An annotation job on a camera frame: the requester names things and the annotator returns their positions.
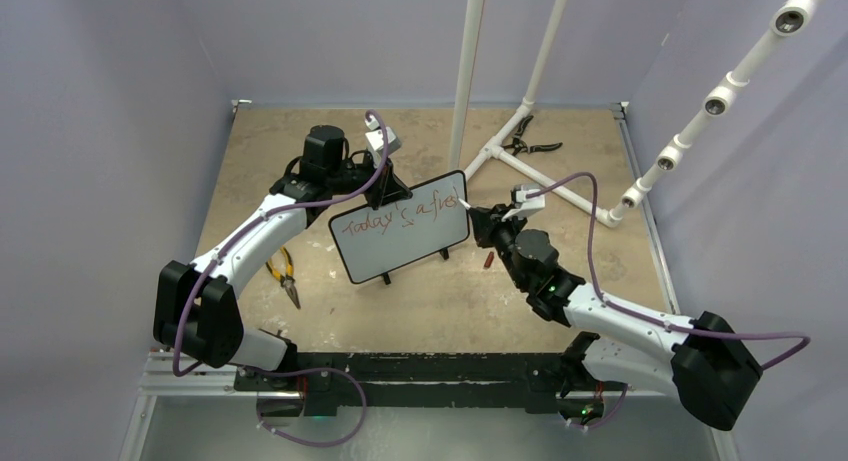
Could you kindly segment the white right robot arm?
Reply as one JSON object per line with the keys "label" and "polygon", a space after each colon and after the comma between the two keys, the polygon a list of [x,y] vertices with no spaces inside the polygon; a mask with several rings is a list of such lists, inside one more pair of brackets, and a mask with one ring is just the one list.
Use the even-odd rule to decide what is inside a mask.
{"label": "white right robot arm", "polygon": [[731,430],[763,369],[721,316],[670,315],[613,295],[559,265],[547,232],[509,217],[509,207],[467,210],[476,244],[492,248],[533,312],[580,330],[561,362],[576,388],[620,382],[663,393],[695,419]]}

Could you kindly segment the black-framed small whiteboard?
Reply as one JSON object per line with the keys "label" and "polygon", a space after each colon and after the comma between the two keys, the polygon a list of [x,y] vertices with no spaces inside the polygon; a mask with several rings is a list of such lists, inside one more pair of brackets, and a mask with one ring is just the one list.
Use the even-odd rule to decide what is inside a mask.
{"label": "black-framed small whiteboard", "polygon": [[380,278],[465,241],[471,228],[467,183],[455,170],[411,189],[412,197],[372,209],[367,205],[330,219],[328,227],[353,284]]}

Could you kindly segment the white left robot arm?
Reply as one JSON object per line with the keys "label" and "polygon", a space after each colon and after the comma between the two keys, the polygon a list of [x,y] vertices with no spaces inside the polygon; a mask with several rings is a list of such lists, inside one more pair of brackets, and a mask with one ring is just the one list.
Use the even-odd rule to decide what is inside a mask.
{"label": "white left robot arm", "polygon": [[400,138],[379,115],[365,117],[367,146],[355,161],[342,129],[310,129],[303,152],[286,167],[258,208],[234,232],[188,263],[171,261],[158,277],[153,337],[171,348],[172,370],[186,355],[209,367],[246,366],[259,371],[272,389],[297,380],[297,346],[242,321],[238,297],[248,282],[287,242],[301,234],[331,205],[364,196],[379,208],[412,193],[393,172],[390,155]]}

